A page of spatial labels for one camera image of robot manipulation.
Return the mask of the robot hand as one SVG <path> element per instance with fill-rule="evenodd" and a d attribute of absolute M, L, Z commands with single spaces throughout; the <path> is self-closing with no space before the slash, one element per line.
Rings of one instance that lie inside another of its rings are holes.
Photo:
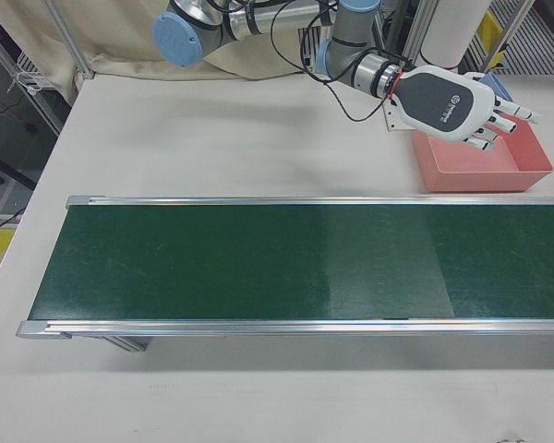
<path fill-rule="evenodd" d="M 534 124 L 541 115 L 499 96 L 477 74 L 459 75 L 437 66 L 420 66 L 394 80 L 389 97 L 404 123 L 446 142 L 494 149 L 499 132 L 512 133 L 513 116 Z"/>

